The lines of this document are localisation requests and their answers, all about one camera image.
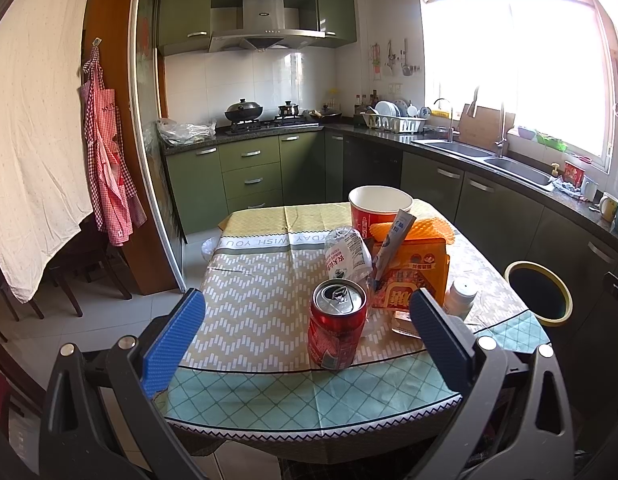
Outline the white plastic jar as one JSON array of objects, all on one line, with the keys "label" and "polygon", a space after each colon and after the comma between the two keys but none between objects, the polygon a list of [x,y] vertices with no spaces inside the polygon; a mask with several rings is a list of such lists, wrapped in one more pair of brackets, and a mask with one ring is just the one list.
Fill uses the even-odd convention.
[{"label": "white plastic jar", "polygon": [[443,310],[464,320],[473,307],[476,295],[477,288],[474,284],[457,278],[446,292]]}]

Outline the orange snack bag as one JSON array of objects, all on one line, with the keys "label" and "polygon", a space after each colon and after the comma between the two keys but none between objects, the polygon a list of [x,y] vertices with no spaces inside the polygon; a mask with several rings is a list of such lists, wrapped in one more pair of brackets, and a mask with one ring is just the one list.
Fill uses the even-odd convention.
[{"label": "orange snack bag", "polygon": [[407,311],[411,295],[420,288],[426,289],[442,304],[449,264],[447,242],[443,237],[405,240],[387,266],[379,289],[373,292],[371,306]]}]

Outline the orange foam net sleeve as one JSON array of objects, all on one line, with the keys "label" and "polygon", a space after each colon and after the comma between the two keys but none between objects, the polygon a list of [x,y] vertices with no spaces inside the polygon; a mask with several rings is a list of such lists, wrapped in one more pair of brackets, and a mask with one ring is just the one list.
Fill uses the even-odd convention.
[{"label": "orange foam net sleeve", "polygon": [[[390,227],[390,222],[372,224],[370,226],[370,234],[375,242],[385,240]],[[405,240],[429,240],[430,238],[441,238],[446,240],[448,245],[453,244],[455,236],[451,224],[447,220],[438,217],[416,219],[405,236]]]}]

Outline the red soda can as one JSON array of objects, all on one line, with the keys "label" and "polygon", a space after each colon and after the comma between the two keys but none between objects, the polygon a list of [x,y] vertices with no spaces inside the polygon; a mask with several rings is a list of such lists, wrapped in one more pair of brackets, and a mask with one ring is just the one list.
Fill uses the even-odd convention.
[{"label": "red soda can", "polygon": [[323,370],[343,370],[355,359],[367,319],[367,294],[357,283],[330,278],[312,294],[309,358]]}]

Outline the blue white wrapper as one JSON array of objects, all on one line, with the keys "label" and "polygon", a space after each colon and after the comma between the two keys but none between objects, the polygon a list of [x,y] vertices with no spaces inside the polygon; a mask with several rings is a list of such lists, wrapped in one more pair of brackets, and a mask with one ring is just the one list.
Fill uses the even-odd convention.
[{"label": "blue white wrapper", "polygon": [[400,209],[396,214],[395,220],[391,224],[374,260],[373,287],[375,289],[379,288],[383,274],[411,230],[414,221],[415,217],[408,210]]}]

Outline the clear plastic bottle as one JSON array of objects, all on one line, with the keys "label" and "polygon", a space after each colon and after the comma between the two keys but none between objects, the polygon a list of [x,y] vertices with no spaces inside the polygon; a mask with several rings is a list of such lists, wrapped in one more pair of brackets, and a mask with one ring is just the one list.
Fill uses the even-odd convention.
[{"label": "clear plastic bottle", "polygon": [[372,272],[369,249],[351,226],[339,226],[326,235],[324,259],[329,278],[343,278],[362,285]]}]

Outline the red paper bucket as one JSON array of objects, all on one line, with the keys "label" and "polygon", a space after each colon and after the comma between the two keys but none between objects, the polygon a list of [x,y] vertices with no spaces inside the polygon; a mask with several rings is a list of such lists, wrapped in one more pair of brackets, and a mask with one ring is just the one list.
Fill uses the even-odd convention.
[{"label": "red paper bucket", "polygon": [[348,194],[351,225],[364,240],[371,236],[372,224],[392,222],[399,210],[409,210],[413,197],[385,185],[362,185]]}]

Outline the yellow rimmed trash bin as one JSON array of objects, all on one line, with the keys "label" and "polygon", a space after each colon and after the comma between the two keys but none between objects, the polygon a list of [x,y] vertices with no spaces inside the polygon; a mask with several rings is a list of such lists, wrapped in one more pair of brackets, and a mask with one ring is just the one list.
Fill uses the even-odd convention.
[{"label": "yellow rimmed trash bin", "polygon": [[515,261],[504,278],[543,326],[564,325],[573,313],[573,298],[565,283],[545,266]]}]

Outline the wooden chair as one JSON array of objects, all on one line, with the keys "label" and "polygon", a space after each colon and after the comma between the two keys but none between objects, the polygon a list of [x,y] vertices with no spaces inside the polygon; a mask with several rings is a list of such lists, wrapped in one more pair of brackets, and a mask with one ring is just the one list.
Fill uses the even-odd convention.
[{"label": "wooden chair", "polygon": [[[97,229],[94,214],[90,214],[80,223],[80,231],[74,236],[52,259],[47,263],[43,272],[52,280],[52,283],[59,286],[74,307],[74,312],[79,316],[83,312],[78,304],[78,300],[70,289],[65,274],[69,272],[82,272],[84,277],[91,283],[91,272],[96,266],[101,266],[108,278],[111,279],[122,298],[129,300],[132,298],[131,292],[126,288],[118,278],[111,263],[107,257],[107,249],[109,248],[108,237],[105,233]],[[7,309],[13,315],[16,322],[20,321],[18,314],[10,303],[6,294],[6,279],[0,270],[0,296],[6,301]]]}]

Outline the red checked apron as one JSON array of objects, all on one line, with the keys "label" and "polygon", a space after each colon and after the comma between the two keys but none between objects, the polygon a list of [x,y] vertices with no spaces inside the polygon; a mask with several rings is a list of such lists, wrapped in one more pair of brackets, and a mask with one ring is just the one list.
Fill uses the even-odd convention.
[{"label": "red checked apron", "polygon": [[80,87],[80,96],[88,192],[97,229],[107,234],[111,246],[121,247],[136,228],[143,226],[146,214],[126,166],[116,92],[105,86],[100,41],[93,42],[82,70],[85,83]]}]

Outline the white curtain cloth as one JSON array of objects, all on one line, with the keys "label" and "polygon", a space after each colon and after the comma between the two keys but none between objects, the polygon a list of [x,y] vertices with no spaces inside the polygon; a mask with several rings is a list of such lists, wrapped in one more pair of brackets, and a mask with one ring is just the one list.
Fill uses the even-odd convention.
[{"label": "white curtain cloth", "polygon": [[0,269],[29,301],[92,212],[83,154],[86,0],[15,0],[0,21]]}]

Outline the cardboard sheet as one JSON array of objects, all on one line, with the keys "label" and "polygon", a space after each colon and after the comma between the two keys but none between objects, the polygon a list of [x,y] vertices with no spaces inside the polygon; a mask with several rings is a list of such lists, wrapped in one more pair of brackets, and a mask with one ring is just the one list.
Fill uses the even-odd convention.
[{"label": "cardboard sheet", "polygon": [[[470,104],[463,106],[460,122],[460,141],[465,144],[484,148],[488,151],[495,149],[495,142],[499,139],[500,110],[484,106],[474,106],[475,115],[470,114]],[[515,114],[507,112],[508,131],[514,126]]]}]

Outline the white dish rack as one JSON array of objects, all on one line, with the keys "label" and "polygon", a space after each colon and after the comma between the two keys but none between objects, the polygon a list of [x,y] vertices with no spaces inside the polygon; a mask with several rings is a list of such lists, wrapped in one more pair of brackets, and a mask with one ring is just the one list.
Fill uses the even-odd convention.
[{"label": "white dish rack", "polygon": [[394,133],[418,133],[431,117],[431,110],[402,100],[383,100],[369,106],[361,113],[361,117],[367,128]]}]

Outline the small steel pot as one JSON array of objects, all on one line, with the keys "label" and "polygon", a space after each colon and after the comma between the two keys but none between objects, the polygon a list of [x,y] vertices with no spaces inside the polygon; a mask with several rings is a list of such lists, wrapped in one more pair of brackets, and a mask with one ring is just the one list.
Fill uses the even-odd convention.
[{"label": "small steel pot", "polygon": [[290,118],[299,116],[299,106],[297,103],[287,100],[283,105],[278,108],[280,118]]}]

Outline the steel range hood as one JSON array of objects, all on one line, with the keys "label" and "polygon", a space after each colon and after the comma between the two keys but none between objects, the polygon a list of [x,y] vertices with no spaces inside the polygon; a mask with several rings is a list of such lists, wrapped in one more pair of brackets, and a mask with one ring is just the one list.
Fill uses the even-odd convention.
[{"label": "steel range hood", "polygon": [[210,52],[299,50],[326,38],[317,0],[213,0]]}]

